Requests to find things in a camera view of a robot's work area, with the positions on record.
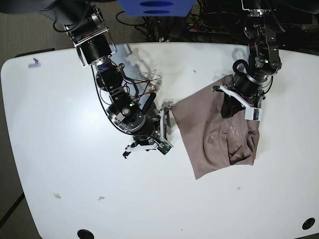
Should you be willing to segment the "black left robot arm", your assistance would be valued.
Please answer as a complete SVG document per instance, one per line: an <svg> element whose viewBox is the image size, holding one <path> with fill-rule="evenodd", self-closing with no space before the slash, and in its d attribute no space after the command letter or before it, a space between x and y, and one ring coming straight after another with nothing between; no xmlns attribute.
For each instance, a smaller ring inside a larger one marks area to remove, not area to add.
<svg viewBox="0 0 319 239"><path fill-rule="evenodd" d="M236 60L230 82L213 89L224 94L221 108L224 119L244 111L246 120L260 121L261 103L268 93L263 85L272 82L282 67L276 29L286 30L275 14L277 0L243 0L241 3L243 10L248 11L243 28L249 40L249 57Z"/></svg>

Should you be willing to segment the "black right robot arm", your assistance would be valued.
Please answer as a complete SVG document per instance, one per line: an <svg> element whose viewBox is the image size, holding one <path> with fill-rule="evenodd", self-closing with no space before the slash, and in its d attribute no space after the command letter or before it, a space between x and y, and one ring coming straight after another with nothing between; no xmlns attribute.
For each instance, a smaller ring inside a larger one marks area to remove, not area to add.
<svg viewBox="0 0 319 239"><path fill-rule="evenodd" d="M105 37L108 28L100 10L90 0L2 0L0 11L6 14L39 12L53 21L53 29L72 40L82 66L92 68L97 90L109 94L111 104L104 110L108 120L121 133L132 136L125 155L134 150L157 149L166 154L172 145L166 138L164 117L167 111L152 109L156 98L151 92L140 105L139 88L127 77L124 64L116 65Z"/></svg>

